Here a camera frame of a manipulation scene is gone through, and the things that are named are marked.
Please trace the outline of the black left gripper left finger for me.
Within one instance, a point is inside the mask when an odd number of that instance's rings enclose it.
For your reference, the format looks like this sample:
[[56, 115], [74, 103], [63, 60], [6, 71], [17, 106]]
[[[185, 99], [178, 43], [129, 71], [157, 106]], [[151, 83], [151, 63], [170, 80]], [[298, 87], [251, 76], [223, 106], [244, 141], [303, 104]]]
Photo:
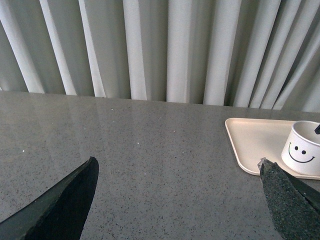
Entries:
[[91, 157], [0, 224], [2, 240], [78, 240], [93, 202], [99, 163]]

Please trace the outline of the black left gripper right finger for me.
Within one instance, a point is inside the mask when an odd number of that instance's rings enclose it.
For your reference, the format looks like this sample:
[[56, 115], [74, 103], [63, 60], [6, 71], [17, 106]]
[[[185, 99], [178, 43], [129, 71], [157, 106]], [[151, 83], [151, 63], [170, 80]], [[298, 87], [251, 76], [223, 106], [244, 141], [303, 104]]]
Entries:
[[320, 192], [261, 158], [260, 179], [275, 229], [285, 240], [320, 238]]

